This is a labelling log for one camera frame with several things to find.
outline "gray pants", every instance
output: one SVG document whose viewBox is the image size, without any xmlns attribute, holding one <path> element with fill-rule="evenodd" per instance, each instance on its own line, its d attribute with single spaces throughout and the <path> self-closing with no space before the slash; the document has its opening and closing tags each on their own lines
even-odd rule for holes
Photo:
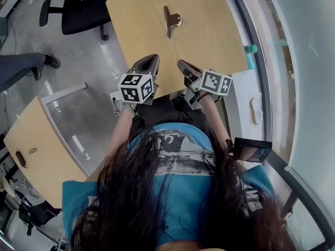
<svg viewBox="0 0 335 251">
<path fill-rule="evenodd" d="M 45 60 L 46 56 L 40 53 L 0 55 L 0 92 L 31 72 L 31 68 L 41 69 Z"/>
</svg>

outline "blue t-shirt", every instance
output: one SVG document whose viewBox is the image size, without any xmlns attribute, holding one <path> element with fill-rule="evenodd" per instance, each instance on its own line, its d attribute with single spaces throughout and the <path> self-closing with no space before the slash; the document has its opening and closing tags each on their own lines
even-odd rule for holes
<svg viewBox="0 0 335 251">
<path fill-rule="evenodd" d="M 211 188 L 208 169 L 214 167 L 214 154 L 208 136 L 200 129 L 185 123 L 165 123 L 154 127 L 161 144 L 160 165 L 154 176 L 153 193 L 158 196 L 166 174 L 164 231 L 158 232 L 158 244 L 172 241 L 196 241 L 198 210 Z M 141 135 L 130 144 L 132 150 Z M 257 191 L 274 196 L 274 190 L 262 165 L 242 173 L 243 188 L 252 198 Z M 63 226 L 71 236 L 75 219 L 96 198 L 95 182 L 66 181 L 63 183 Z M 259 209 L 253 204 L 250 209 Z"/>
</svg>

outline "graphic print on shirt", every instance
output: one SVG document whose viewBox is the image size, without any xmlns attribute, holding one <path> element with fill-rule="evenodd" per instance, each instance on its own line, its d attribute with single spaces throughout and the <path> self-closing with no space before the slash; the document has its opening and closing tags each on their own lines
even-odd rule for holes
<svg viewBox="0 0 335 251">
<path fill-rule="evenodd" d="M 215 167 L 213 152 L 197 145 L 188 134 L 180 130 L 160 130 L 158 144 L 162 148 L 156 175 L 169 172 L 207 176 L 208 169 Z"/>
</svg>

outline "desk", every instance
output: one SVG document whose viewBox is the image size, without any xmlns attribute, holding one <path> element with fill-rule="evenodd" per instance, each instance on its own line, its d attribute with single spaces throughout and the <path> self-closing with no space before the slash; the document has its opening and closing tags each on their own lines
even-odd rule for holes
<svg viewBox="0 0 335 251">
<path fill-rule="evenodd" d="M 54 208 L 62 208 L 62 183 L 66 180 L 85 181 L 86 175 L 55 126 L 46 103 L 80 88 L 84 86 L 64 90 L 44 99 L 36 97 L 22 112 L 4 139 L 19 169 Z M 33 148 L 37 150 L 28 154 Z M 22 153 L 28 168 L 20 165 L 16 151 Z"/>
<path fill-rule="evenodd" d="M 233 74 L 248 69 L 226 0 L 108 0 L 107 8 L 128 67 L 149 54 L 161 59 L 156 98 L 184 89 L 183 59 L 201 69 Z M 163 6 L 183 24 L 168 39 Z"/>
</svg>

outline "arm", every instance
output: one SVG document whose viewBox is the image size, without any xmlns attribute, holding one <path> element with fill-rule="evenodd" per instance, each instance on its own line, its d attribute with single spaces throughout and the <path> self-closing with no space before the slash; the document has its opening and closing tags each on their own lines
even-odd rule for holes
<svg viewBox="0 0 335 251">
<path fill-rule="evenodd" d="M 111 135 L 111 141 L 109 144 L 107 156 L 112 154 L 122 143 L 124 143 L 130 132 L 130 127 L 132 124 L 133 113 L 124 107 L 119 119 L 117 120 L 116 126 L 114 128 L 113 134 Z M 87 178 L 85 182 L 95 182 L 98 180 L 98 176 L 101 170 L 105 166 L 105 161 L 101 162 L 99 166 L 94 170 L 94 172 Z"/>
<path fill-rule="evenodd" d="M 225 149 L 227 147 L 226 140 L 230 139 L 228 132 L 221 120 L 218 109 L 216 108 L 215 102 L 212 96 L 207 95 L 199 100 L 199 103 L 203 107 L 206 119 L 209 123 L 210 128 L 214 131 L 215 136 L 222 144 L 221 146 Z"/>
</svg>

